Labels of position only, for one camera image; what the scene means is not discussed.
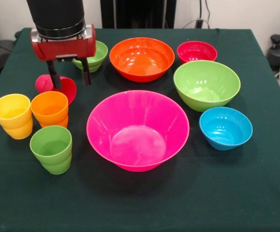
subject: green cup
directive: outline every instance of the green cup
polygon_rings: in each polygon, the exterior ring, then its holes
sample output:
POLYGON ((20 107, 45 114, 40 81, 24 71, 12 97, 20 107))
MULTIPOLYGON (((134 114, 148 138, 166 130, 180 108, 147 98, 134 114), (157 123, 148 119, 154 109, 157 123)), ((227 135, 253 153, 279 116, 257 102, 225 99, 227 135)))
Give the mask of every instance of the green cup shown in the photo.
POLYGON ((72 137, 65 127, 49 126, 40 129, 32 136, 29 146, 49 173, 58 175, 69 169, 72 137))
MULTIPOLYGON (((87 58, 88 67, 90 68, 90 73, 97 71, 102 65, 108 54, 107 46, 96 40, 96 53, 93 57, 87 58)), ((79 69, 83 70, 83 65, 79 60, 72 61, 79 69)))
POLYGON ((174 73, 174 84, 182 100, 199 112, 226 105, 241 87, 231 68, 208 60, 181 65, 174 73))

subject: cup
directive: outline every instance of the cup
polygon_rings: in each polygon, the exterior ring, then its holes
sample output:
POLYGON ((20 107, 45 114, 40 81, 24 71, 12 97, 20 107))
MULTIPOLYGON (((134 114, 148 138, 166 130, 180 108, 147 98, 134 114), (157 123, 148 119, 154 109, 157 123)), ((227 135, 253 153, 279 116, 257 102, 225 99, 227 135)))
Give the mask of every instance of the cup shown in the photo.
POLYGON ((70 105, 76 97, 77 86, 76 83, 67 77, 60 77, 62 88, 54 88, 51 76, 49 74, 41 75, 37 78, 35 83, 35 88, 39 93, 47 92, 47 91, 58 91, 66 95, 68 99, 68 104, 70 105))
POLYGON ((42 128, 59 125, 67 128, 68 99, 65 94, 57 91, 48 91, 37 95, 30 108, 42 128))
POLYGON ((0 125, 14 139, 25 139, 33 130, 30 100, 22 94, 0 98, 0 125))
POLYGON ((29 147, 49 173, 58 175, 69 169, 72 137, 68 129, 61 126, 42 128, 32 136, 29 147))

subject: orange bowl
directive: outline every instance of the orange bowl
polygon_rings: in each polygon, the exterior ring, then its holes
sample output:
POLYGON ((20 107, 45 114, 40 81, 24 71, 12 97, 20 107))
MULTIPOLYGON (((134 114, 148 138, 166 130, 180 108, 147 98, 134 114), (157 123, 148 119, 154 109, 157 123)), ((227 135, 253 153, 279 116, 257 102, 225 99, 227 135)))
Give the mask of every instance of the orange bowl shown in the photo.
POLYGON ((150 82, 161 77, 173 64, 174 52, 166 43, 137 37, 117 43, 110 52, 110 62, 125 78, 150 82))

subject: cup rim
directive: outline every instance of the cup rim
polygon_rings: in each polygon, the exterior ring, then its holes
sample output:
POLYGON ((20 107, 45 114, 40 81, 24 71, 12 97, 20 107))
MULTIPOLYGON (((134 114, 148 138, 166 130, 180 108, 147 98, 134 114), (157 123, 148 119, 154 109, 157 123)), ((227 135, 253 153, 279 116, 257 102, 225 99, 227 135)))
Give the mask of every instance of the cup rim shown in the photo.
POLYGON ((174 82, 174 85, 175 85, 176 89, 177 89, 178 91, 180 91, 180 93, 182 93, 185 97, 187 97, 188 99, 192 99, 192 100, 194 100, 194 101, 196 101, 196 102, 201 102, 201 103, 221 103, 221 102, 225 102, 225 101, 231 100, 231 99, 233 99, 233 98, 239 93, 239 91, 240 91, 240 89, 241 89, 241 80, 240 80, 238 74, 237 74, 233 69, 229 68, 227 65, 224 65, 224 64, 222 64, 222 63, 219 63, 219 62, 216 62, 216 61, 212 61, 212 60, 195 60, 195 61, 191 61, 191 62, 187 62, 187 63, 185 63, 185 64, 182 64, 182 65, 181 65, 180 67, 178 67, 178 68, 176 69, 176 71, 174 72, 174 75, 173 75, 173 82, 174 82), (187 94, 185 94, 185 93, 181 90, 182 88, 178 86, 178 83, 177 83, 177 81, 178 81, 178 80, 177 80, 177 79, 178 79, 178 78, 177 78, 177 72, 178 72, 179 69, 184 68, 184 66, 186 66, 186 65, 191 65, 192 63, 199 63, 199 62, 204 62, 204 63, 216 63, 216 64, 218 64, 218 65, 220 65, 220 66, 223 66, 224 68, 227 68, 227 69, 230 70, 231 72, 233 72, 233 74, 235 75, 236 79, 238 80, 238 89, 236 90, 236 92, 235 92, 234 94, 232 94, 232 96, 230 96, 230 97, 228 97, 228 98, 226 98, 226 99, 219 100, 219 101, 201 101, 201 100, 192 98, 192 97, 188 96, 187 94))
POLYGON ((65 128, 65 127, 62 127, 62 126, 59 126, 59 125, 52 125, 52 126, 48 126, 48 127, 41 128, 41 129, 39 129, 38 131, 36 131, 36 132, 33 134, 33 136, 31 137, 30 141, 29 141, 29 148, 30 148, 30 150, 34 153, 35 156, 42 157, 42 158, 44 158, 44 157, 55 157, 55 156, 58 156, 58 155, 60 155, 61 153, 65 152, 65 151, 70 147, 71 144, 72 144, 72 135, 71 135, 71 132, 69 131, 69 129, 67 129, 67 128, 65 128), (37 154, 37 153, 36 153, 35 151, 33 151, 33 149, 32 149, 32 146, 31 146, 32 140, 34 139, 34 137, 36 136, 36 134, 38 134, 40 131, 48 130, 48 129, 51 129, 51 128, 54 128, 54 127, 56 127, 56 128, 62 128, 62 129, 64 129, 64 131, 66 131, 66 132, 69 134, 69 136, 70 136, 70 141, 69 141, 67 147, 66 147, 64 150, 60 151, 59 153, 54 154, 54 155, 51 155, 51 156, 42 156, 42 155, 40 155, 40 154, 37 154))
POLYGON ((42 116, 42 117, 51 117, 51 116, 54 116, 54 115, 57 115, 57 114, 63 112, 63 111, 66 109, 66 107, 68 107, 68 105, 69 105, 69 103, 68 103, 68 98, 67 98, 67 96, 66 96, 65 94, 63 94, 63 93, 61 93, 61 92, 58 92, 58 91, 46 91, 46 92, 40 93, 40 94, 38 94, 36 97, 34 97, 34 99, 32 100, 32 102, 31 102, 31 104, 30 104, 30 108, 31 108, 32 113, 33 113, 34 115, 42 116), (67 102, 67 104, 64 106, 63 109, 61 109, 60 111, 58 111, 58 112, 56 112, 56 113, 54 113, 54 114, 51 114, 51 115, 41 115, 41 114, 39 114, 39 113, 36 113, 36 111, 33 110, 33 108, 31 107, 31 106, 32 106, 32 103, 33 103, 34 100, 36 100, 36 98, 39 97, 40 95, 42 95, 42 94, 47 94, 47 93, 49 93, 49 92, 54 92, 54 93, 56 93, 56 94, 63 95, 64 98, 65 98, 65 100, 66 100, 66 102, 67 102))
POLYGON ((20 115, 18 115, 18 116, 11 117, 11 118, 2 118, 2 117, 0 117, 0 120, 7 121, 7 120, 13 120, 13 119, 19 118, 19 117, 23 116, 24 114, 26 114, 26 113, 28 112, 28 110, 30 109, 31 101, 30 101, 30 99, 29 99, 26 95, 24 95, 24 94, 20 94, 20 93, 11 93, 11 94, 7 94, 7 95, 4 95, 4 96, 0 97, 0 101, 1 101, 2 99, 4 99, 4 98, 10 97, 10 96, 15 96, 15 95, 24 97, 25 99, 28 100, 28 107, 27 107, 27 109, 26 109, 23 113, 21 113, 20 115))

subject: table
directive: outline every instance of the table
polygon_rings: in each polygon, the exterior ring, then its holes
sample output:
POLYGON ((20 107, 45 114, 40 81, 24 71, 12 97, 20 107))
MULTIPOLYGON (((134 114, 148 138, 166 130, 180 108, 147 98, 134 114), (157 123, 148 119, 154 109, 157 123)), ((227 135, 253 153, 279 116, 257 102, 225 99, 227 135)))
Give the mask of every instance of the table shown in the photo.
MULTIPOLYGON (((214 45, 217 61, 241 79, 239 94, 227 105, 244 113, 254 133, 243 146, 214 150, 199 129, 200 113, 188 108, 173 83, 178 57, 160 79, 139 84, 119 75, 106 58, 82 85, 72 63, 57 71, 73 78, 78 92, 70 105, 73 136, 70 169, 49 174, 29 149, 29 138, 13 140, 0 127, 0 231, 6 232, 280 232, 280 88, 250 30, 97 29, 109 50, 119 41, 148 36, 174 50, 188 40, 214 45), (154 170, 127 172, 100 157, 85 132, 92 109, 105 97, 147 89, 174 99, 187 113, 190 136, 182 151, 154 170)), ((36 78, 47 73, 24 29, 0 76, 0 97, 37 95, 36 78)), ((34 131, 40 126, 34 121, 34 131)))

